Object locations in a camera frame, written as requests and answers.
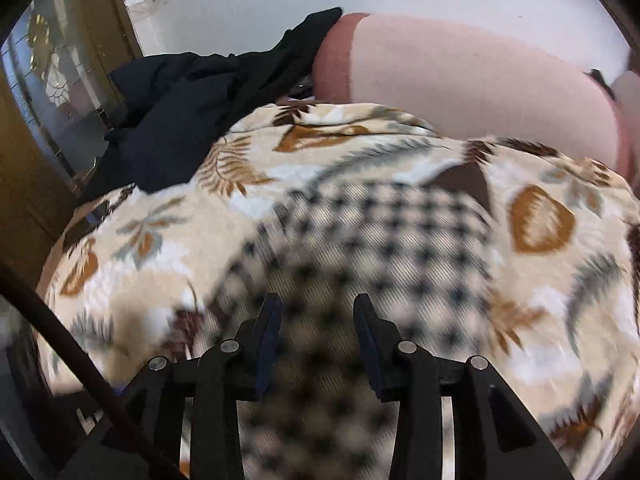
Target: metal screw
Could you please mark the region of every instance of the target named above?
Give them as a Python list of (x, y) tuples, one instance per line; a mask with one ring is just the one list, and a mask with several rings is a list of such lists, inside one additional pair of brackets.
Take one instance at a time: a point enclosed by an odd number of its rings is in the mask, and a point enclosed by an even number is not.
[(220, 350), (225, 354), (232, 354), (240, 348), (240, 343), (235, 339), (227, 339), (220, 343)]
[(157, 372), (162, 370), (166, 366), (166, 359), (164, 357), (154, 357), (149, 361), (149, 368)]
[(401, 341), (398, 343), (398, 350), (403, 354), (412, 354), (414, 353), (418, 347), (412, 341)]
[(474, 355), (471, 358), (470, 362), (471, 362), (472, 367), (475, 368), (476, 370), (484, 370), (489, 365), (489, 361), (487, 361), (481, 355)]

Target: beige floral blanket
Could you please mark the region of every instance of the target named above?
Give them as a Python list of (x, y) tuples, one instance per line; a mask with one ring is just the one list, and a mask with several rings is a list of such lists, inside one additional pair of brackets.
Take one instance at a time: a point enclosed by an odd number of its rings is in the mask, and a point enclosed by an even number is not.
[[(490, 231), (480, 351), (574, 476), (596, 479), (640, 413), (640, 207), (622, 177), (593, 160), (514, 139), (444, 139), (379, 105), (258, 108), (213, 145), (189, 183), (105, 197), (110, 213), (65, 253), (47, 304), (123, 386), (155, 354), (199, 355), (205, 325), (222, 330), (216, 324), (230, 313), (215, 312), (216, 291), (288, 192), (372, 180), (472, 197)], [(78, 388), (39, 347), (52, 390)]]

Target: houndstooth pattern fabric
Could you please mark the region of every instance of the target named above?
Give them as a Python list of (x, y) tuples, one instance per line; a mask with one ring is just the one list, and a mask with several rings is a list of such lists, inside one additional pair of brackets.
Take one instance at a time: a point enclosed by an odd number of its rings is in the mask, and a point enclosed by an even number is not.
[[(398, 406), (369, 388), (354, 297), (368, 293), (404, 338), (465, 360), (486, 333), (484, 215), (463, 192), (342, 183), (292, 193), (273, 222), (258, 226), (214, 297), (219, 315), (196, 342), (204, 351), (232, 336), (266, 291), (284, 302), (270, 388), (239, 407), (247, 478), (388, 477)], [(450, 419), (444, 431), (451, 437)]]

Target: black cloth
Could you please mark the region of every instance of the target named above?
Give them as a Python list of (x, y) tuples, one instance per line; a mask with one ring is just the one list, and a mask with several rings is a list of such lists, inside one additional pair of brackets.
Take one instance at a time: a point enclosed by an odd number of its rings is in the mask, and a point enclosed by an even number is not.
[(612, 101), (616, 100), (616, 95), (613, 93), (613, 90), (607, 84), (607, 82), (604, 81), (604, 77), (602, 76), (602, 72), (600, 70), (597, 70), (594, 68), (593, 70), (591, 70), (591, 72), (589, 72), (589, 75), (594, 79), (596, 83), (602, 86), (603, 90), (607, 93), (609, 97), (611, 97)]
[(341, 15), (338, 7), (310, 14), (267, 52), (162, 54), (114, 70), (111, 79), (128, 108), (126, 127), (107, 135), (110, 145), (81, 201), (131, 183), (155, 192), (188, 182), (212, 142), (309, 74)]

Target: dark rod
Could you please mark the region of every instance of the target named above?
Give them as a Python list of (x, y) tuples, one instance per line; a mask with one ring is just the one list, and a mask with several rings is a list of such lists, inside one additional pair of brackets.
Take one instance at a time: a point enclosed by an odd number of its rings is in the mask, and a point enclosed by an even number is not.
[(120, 405), (109, 383), (78, 346), (47, 305), (4, 262), (0, 261), (0, 294), (42, 334), (51, 348), (66, 363), (87, 392), (100, 404), (113, 427), (135, 446), (149, 465), (161, 468), (167, 480), (186, 480), (178, 468), (164, 457), (144, 436), (142, 430)]

